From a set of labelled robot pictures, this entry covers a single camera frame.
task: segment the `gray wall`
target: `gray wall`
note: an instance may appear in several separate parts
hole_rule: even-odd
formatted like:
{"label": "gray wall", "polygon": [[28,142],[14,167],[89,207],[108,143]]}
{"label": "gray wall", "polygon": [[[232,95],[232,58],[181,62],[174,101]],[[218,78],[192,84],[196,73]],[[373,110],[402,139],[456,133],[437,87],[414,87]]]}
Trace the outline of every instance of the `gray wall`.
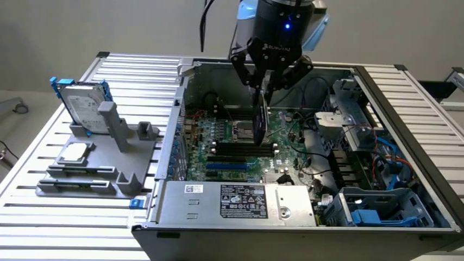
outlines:
{"label": "gray wall", "polygon": [[[237,0],[216,0],[205,53],[225,56]],[[420,79],[464,66],[462,0],[326,0],[317,61],[405,64]],[[198,55],[202,0],[0,0],[0,89],[49,90],[97,51]]]}

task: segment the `motherboard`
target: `motherboard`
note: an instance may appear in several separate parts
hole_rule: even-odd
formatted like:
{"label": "motherboard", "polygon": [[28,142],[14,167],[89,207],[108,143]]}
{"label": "motherboard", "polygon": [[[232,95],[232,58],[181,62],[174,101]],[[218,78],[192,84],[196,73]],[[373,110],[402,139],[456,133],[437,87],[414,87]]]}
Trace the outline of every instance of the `motherboard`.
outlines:
{"label": "motherboard", "polygon": [[269,114],[268,134],[260,146],[253,144],[252,121],[218,119],[202,112],[186,120],[190,181],[260,182],[308,185],[312,177],[301,169],[310,165],[304,137],[290,130],[301,113],[273,110]]}

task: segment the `blue pcie slot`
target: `blue pcie slot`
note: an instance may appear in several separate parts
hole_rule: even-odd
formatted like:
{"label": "blue pcie slot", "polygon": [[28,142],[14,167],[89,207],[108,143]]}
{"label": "blue pcie slot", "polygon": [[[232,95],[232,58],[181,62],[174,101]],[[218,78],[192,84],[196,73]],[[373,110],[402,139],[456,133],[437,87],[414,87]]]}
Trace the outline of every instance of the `blue pcie slot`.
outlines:
{"label": "blue pcie slot", "polygon": [[246,170],[246,164],[220,164],[220,163],[208,163],[205,168],[208,170]]}

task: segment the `aluminum profile table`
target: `aluminum profile table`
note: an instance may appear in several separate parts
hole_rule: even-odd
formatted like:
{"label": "aluminum profile table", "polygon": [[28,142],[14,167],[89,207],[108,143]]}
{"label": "aluminum profile table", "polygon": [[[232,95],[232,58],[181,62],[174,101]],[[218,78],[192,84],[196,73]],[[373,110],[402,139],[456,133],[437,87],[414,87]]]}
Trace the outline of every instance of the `aluminum profile table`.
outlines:
{"label": "aluminum profile table", "polygon": [[[150,121],[164,135],[178,88],[178,60],[110,53],[93,61],[80,80],[105,79],[121,117],[128,123]],[[460,128],[406,72],[386,65],[362,66],[434,164],[441,167],[456,193],[464,197]],[[145,219],[145,210],[129,210],[129,200],[37,197],[34,194],[37,181],[44,178],[45,169],[70,135],[69,121],[61,105],[0,184],[0,260],[148,260],[128,229]],[[162,138],[154,147],[145,192],[137,196],[142,199],[153,188]],[[461,260],[458,255],[464,249],[450,255],[432,254],[416,260]]]}

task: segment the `robotic arm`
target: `robotic arm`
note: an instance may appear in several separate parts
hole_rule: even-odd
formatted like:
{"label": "robotic arm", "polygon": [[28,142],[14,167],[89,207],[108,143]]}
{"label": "robotic arm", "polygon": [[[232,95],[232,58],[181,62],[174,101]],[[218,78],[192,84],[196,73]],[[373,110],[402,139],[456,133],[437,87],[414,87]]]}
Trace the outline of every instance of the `robotic arm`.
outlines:
{"label": "robotic arm", "polygon": [[[242,84],[254,89],[253,141],[257,145],[266,133],[272,93],[288,90],[313,69],[302,48],[313,50],[326,22],[326,7],[321,0],[240,2],[229,59]],[[248,55],[254,64],[253,72],[245,66]],[[262,86],[268,71],[269,82]]]}

